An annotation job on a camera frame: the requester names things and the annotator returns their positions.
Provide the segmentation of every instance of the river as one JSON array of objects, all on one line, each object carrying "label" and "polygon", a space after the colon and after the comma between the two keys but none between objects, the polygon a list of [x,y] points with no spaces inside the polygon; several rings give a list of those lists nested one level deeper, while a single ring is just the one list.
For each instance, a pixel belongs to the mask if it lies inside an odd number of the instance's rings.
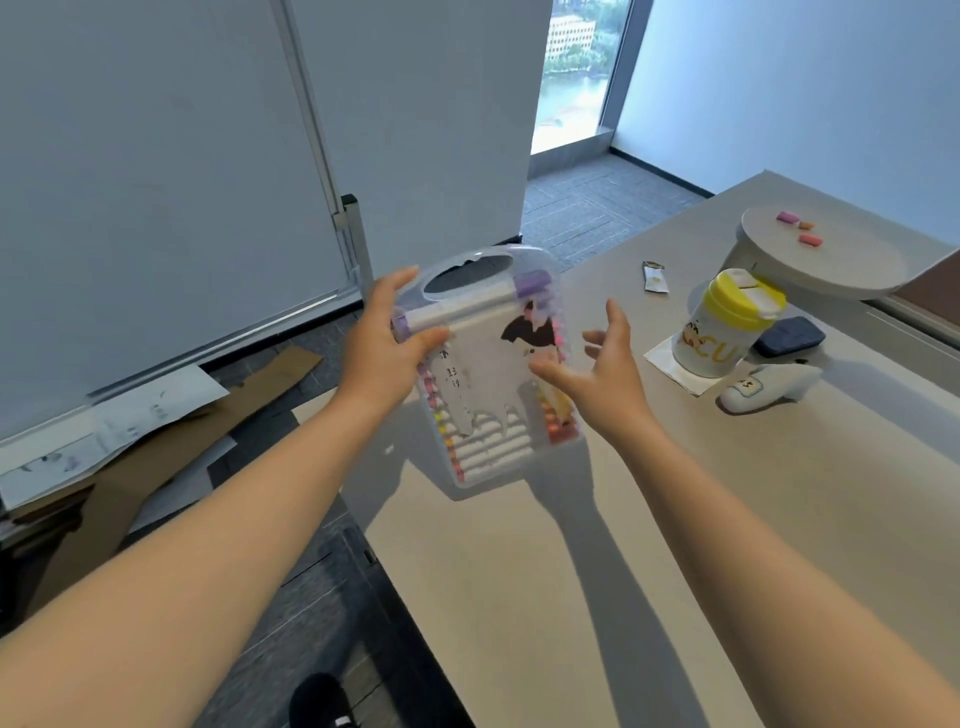
[{"label": "river", "polygon": [[552,149],[596,132],[608,80],[586,73],[544,77],[537,104],[533,152]]}]

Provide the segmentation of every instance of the left hand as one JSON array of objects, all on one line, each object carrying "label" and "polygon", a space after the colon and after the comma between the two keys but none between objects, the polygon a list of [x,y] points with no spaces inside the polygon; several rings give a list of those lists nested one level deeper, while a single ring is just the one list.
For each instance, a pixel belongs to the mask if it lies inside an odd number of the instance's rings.
[{"label": "left hand", "polygon": [[390,321],[396,292],[413,280],[417,271],[417,266],[401,268],[378,280],[363,316],[347,335],[337,396],[362,402],[381,416],[410,394],[417,380],[417,365],[450,335],[447,328],[430,328],[402,344],[394,339]]}]

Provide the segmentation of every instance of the marker set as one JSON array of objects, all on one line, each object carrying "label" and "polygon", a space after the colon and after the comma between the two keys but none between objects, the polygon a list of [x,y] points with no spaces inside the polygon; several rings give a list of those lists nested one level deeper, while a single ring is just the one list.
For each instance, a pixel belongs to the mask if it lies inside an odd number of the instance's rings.
[{"label": "marker set", "polygon": [[529,362],[568,357],[553,259],[506,246],[510,269],[440,297],[423,289],[462,259],[420,276],[397,296],[398,340],[433,326],[450,338],[420,365],[419,388],[454,482],[463,488],[505,473],[580,436],[570,400],[537,379]]}]

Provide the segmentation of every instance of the purple marker cap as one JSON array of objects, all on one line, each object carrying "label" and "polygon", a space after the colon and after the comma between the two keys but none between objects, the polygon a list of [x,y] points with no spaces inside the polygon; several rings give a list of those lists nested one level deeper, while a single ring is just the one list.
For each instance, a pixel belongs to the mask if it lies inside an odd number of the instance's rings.
[{"label": "purple marker cap", "polygon": [[550,274],[542,269],[514,276],[516,296],[521,299],[542,291],[548,285],[550,285]]},{"label": "purple marker cap", "polygon": [[400,309],[395,309],[394,319],[390,322],[394,330],[394,338],[398,344],[410,338],[410,327],[407,326],[407,317]]}]

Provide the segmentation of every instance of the desk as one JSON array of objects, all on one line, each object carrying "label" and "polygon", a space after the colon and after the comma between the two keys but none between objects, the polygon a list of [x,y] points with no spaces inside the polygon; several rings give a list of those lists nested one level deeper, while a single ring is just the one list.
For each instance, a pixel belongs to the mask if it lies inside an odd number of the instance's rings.
[{"label": "desk", "polygon": [[[765,173],[575,267],[568,327],[601,328],[616,296],[673,437],[960,685],[960,400],[826,325],[825,379],[743,417],[642,358],[683,325],[746,207],[806,200],[839,205]],[[666,266],[669,297],[643,292],[644,259]],[[412,399],[395,411],[343,495],[480,728],[760,725],[606,442],[588,430],[523,479],[457,491],[424,417]]]}]

